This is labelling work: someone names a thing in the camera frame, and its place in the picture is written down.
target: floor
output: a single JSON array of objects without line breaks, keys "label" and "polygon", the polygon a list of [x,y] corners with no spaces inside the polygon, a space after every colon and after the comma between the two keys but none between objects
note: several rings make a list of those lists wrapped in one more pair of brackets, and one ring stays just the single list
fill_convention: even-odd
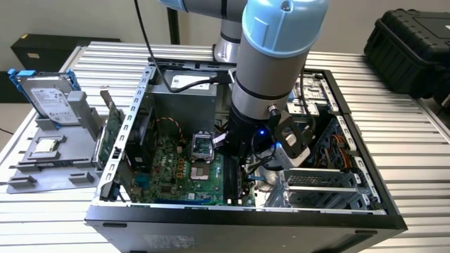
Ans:
[{"label": "floor", "polygon": [[[5,104],[0,103],[0,128],[15,132],[25,116],[31,111],[29,104]],[[11,134],[0,131],[0,150],[7,145]]]}]

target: sticker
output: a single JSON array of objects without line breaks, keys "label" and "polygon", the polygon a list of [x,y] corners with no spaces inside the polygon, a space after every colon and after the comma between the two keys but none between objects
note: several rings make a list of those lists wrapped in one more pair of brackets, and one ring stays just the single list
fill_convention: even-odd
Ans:
[{"label": "sticker", "polygon": [[194,236],[143,235],[154,249],[192,249]]},{"label": "sticker", "polygon": [[[176,75],[174,76],[174,79],[171,81],[171,86],[172,88],[183,88],[186,85],[210,79],[208,77],[204,76],[192,76],[192,75]],[[208,90],[210,89],[210,84],[200,84],[198,86],[194,86],[191,89],[194,90]]]},{"label": "sticker", "polygon": [[35,53],[27,53],[27,55],[28,55],[29,58],[39,59],[39,54],[35,54]]},{"label": "sticker", "polygon": [[51,120],[60,124],[79,123],[64,93],[60,90],[55,88],[33,88],[31,89],[31,92]]}]

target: processor chip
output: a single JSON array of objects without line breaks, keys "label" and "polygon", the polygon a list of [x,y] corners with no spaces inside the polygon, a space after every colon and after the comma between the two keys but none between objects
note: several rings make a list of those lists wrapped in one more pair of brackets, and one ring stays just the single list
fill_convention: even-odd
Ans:
[{"label": "processor chip", "polygon": [[171,193],[171,186],[162,186],[162,193]]},{"label": "processor chip", "polygon": [[199,132],[192,136],[191,161],[211,161],[214,159],[214,150],[211,143],[211,134]]},{"label": "processor chip", "polygon": [[210,179],[210,163],[195,162],[191,164],[191,179],[208,180]]},{"label": "processor chip", "polygon": [[57,141],[52,139],[40,139],[33,153],[52,153]]}]

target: metal case frame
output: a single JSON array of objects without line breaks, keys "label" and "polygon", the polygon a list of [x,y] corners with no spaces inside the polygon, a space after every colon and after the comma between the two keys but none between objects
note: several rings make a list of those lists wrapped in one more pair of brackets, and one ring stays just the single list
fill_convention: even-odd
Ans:
[{"label": "metal case frame", "polygon": [[116,171],[126,166],[124,146],[134,117],[155,69],[146,66],[134,102],[127,112],[116,141],[116,154],[111,155],[97,188],[97,196],[88,208],[85,221],[121,252],[358,252],[403,232],[407,227],[382,181],[375,163],[367,152],[361,133],[351,119],[330,71],[322,73],[339,106],[349,131],[359,147],[361,157],[371,174],[386,215],[350,215],[291,210],[255,210],[220,207],[215,210],[198,206],[104,203],[100,189],[113,188]]}]

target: red wire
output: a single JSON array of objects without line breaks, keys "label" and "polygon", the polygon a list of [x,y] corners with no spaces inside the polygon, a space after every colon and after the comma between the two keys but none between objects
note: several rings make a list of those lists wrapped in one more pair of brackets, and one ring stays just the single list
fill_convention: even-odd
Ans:
[{"label": "red wire", "polygon": [[[336,139],[336,142],[340,143],[340,141],[342,141],[340,136],[338,136],[338,135],[334,134],[332,137]],[[342,148],[338,148],[338,149],[339,149],[339,153],[340,153],[340,155],[342,155],[342,159],[343,159],[343,167],[347,168],[349,165],[347,165],[346,155],[344,155],[344,153],[343,153],[343,151],[342,151]]]},{"label": "red wire", "polygon": [[[340,140],[343,141],[343,143],[346,142],[343,136],[338,135],[338,138],[340,138]],[[347,156],[347,154],[346,154],[346,158],[347,158],[347,164],[349,164],[349,166],[351,166],[351,160],[350,160],[350,157]]]},{"label": "red wire", "polygon": [[179,134],[180,134],[180,141],[184,142],[184,137],[183,137],[183,131],[182,131],[182,127],[180,124],[176,122],[176,120],[174,120],[172,118],[166,118],[166,117],[160,117],[156,122],[159,122],[160,120],[170,120],[171,122],[175,123]]}]

